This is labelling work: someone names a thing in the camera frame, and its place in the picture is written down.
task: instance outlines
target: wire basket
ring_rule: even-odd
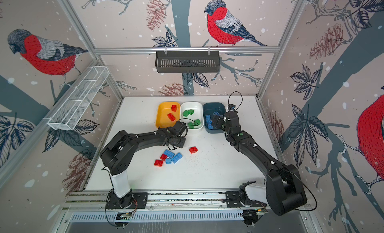
[[[73,130],[89,104],[103,85],[109,75],[105,66],[88,67],[88,73],[77,85],[68,99],[52,116],[48,125],[54,130]]]
[[[156,52],[155,66],[158,73],[216,73],[219,51]]]

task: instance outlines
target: white tabletop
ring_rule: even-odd
[[[146,133],[156,130],[158,105],[164,101],[180,104],[197,101],[202,105],[220,102],[228,105],[228,96],[172,96],[172,97],[126,97],[107,138],[107,143],[120,130],[127,133]],[[232,96],[230,102],[239,105],[240,96]],[[239,108],[242,130],[247,131],[265,151],[276,158],[271,139],[254,96],[243,96]],[[191,154],[189,148],[199,150]],[[261,171],[243,154],[226,141],[224,134],[209,134],[203,129],[186,136],[182,149],[174,150],[183,155],[177,163],[154,166],[166,146],[155,146],[140,150],[133,155],[127,169],[129,184],[133,190],[201,190],[238,188],[242,183],[256,180],[263,182]],[[99,158],[86,186],[86,190],[109,190],[112,188],[107,171]]]

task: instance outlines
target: bird head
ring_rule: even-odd
[[[26,53],[24,40],[28,36],[32,35],[31,32],[25,29],[16,29],[8,35],[8,44],[9,48],[12,50],[12,53]]]
[[[208,13],[210,16],[212,16],[214,12],[220,7],[226,7],[223,0],[212,0],[205,7],[204,13]]]

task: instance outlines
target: white wire mesh basket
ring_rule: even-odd
[[[52,116],[48,125],[54,130],[73,130],[109,75],[107,67],[88,67],[88,73],[68,99]]]

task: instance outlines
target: yellow bin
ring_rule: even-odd
[[[172,111],[172,105],[176,106],[176,111]],[[168,118],[168,114],[172,113],[175,116],[175,120],[171,121]],[[156,117],[157,128],[167,128],[175,125],[176,121],[180,119],[180,104],[174,101],[163,102],[159,105]]]

